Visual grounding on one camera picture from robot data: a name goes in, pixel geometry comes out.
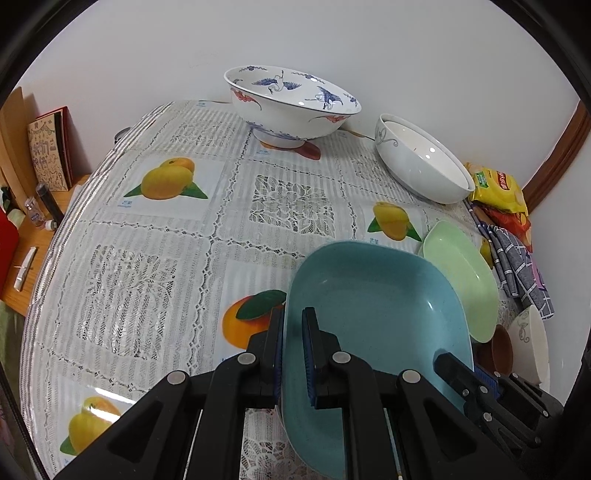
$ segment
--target blue checkered cloth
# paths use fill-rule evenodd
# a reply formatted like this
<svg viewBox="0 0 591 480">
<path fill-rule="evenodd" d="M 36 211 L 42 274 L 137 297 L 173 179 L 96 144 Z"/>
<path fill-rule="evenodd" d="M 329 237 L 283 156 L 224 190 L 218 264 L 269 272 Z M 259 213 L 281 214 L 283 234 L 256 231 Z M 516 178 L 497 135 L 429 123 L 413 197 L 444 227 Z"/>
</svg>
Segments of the blue checkered cloth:
<svg viewBox="0 0 591 480">
<path fill-rule="evenodd" d="M 478 230 L 491 245 L 492 259 L 506 294 L 519 299 L 524 310 L 530 305 L 543 320 L 554 315 L 554 306 L 535 261 L 527 248 L 508 230 L 481 222 L 466 202 Z"/>
</svg>

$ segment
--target white clip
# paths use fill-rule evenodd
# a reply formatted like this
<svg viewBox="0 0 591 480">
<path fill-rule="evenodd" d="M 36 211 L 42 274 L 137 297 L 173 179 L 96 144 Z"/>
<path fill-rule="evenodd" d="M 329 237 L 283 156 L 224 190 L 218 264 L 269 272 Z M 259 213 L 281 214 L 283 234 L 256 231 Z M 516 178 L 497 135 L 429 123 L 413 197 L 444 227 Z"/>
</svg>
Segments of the white clip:
<svg viewBox="0 0 591 480">
<path fill-rule="evenodd" d="M 35 257 L 35 253 L 37 253 L 37 247 L 31 247 L 29 253 L 27 253 L 27 256 L 25 257 L 24 262 L 21 265 L 20 270 L 18 271 L 17 279 L 14 282 L 14 289 L 16 291 L 22 290 L 22 284 L 25 283 L 25 279 L 29 273 L 29 268 L 31 268 L 31 263 L 33 263 L 33 258 Z"/>
</svg>

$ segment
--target lace tablecloth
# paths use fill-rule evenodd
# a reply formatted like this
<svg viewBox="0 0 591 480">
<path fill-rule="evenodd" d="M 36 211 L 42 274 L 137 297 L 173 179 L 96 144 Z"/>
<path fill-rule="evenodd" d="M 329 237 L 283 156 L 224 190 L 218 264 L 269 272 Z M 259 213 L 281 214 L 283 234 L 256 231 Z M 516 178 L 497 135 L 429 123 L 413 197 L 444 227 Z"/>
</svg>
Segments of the lace tablecloth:
<svg viewBox="0 0 591 480">
<path fill-rule="evenodd" d="M 181 166 L 193 165 L 194 187 L 147 199 L 138 188 L 146 173 L 174 157 L 190 159 Z M 146 115 L 86 183 L 31 299 L 22 410 L 50 475 L 72 458 L 68 423 L 85 398 L 109 398 L 124 411 L 172 370 L 213 369 L 240 351 L 222 334 L 232 308 L 261 291 L 287 292 L 316 248 L 355 239 L 416 253 L 413 238 L 368 232 L 376 202 L 402 207 L 421 238 L 447 219 L 480 246 L 463 204 L 407 192 L 367 138 L 337 131 L 278 151 L 261 145 L 230 105 L 174 102 Z M 507 325 L 517 311 L 500 296 Z M 299 460 L 274 411 L 249 411 L 240 477 L 320 475 Z"/>
</svg>

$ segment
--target white bowl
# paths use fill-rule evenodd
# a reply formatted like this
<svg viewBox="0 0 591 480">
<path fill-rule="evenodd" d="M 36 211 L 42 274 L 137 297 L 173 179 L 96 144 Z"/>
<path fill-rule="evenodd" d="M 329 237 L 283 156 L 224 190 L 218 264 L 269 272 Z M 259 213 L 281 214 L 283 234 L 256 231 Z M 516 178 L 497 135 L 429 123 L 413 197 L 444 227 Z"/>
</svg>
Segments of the white bowl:
<svg viewBox="0 0 591 480">
<path fill-rule="evenodd" d="M 402 118 L 380 115 L 375 145 L 392 176 L 421 197 L 457 203 L 474 191 L 462 162 L 439 140 Z"/>
<path fill-rule="evenodd" d="M 507 331 L 513 346 L 513 371 L 530 383 L 544 382 L 548 375 L 548 340 L 538 309 L 530 305 Z"/>
<path fill-rule="evenodd" d="M 228 70 L 232 103 L 260 141 L 297 148 L 329 135 L 361 111 L 355 97 L 308 73 L 283 67 L 244 66 Z"/>
</svg>

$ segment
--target white wall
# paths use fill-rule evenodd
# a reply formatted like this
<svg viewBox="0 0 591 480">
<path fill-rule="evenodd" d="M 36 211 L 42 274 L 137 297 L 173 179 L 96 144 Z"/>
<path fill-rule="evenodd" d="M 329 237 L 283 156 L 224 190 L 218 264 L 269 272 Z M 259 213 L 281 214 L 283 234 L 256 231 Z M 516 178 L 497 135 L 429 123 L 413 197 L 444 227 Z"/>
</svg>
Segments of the white wall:
<svg viewBox="0 0 591 480">
<path fill-rule="evenodd" d="M 546 320 L 550 393 L 565 402 L 591 325 L 591 137 L 531 215 L 535 260 L 556 314 Z"/>
<path fill-rule="evenodd" d="M 350 127 L 373 135 L 390 112 L 462 161 L 525 184 L 577 96 L 558 67 L 488 0 L 100 0 L 22 78 L 40 112 L 67 104 L 82 165 L 116 131 L 175 99 L 229 100 L 223 72 L 290 66 L 354 94 Z"/>
</svg>

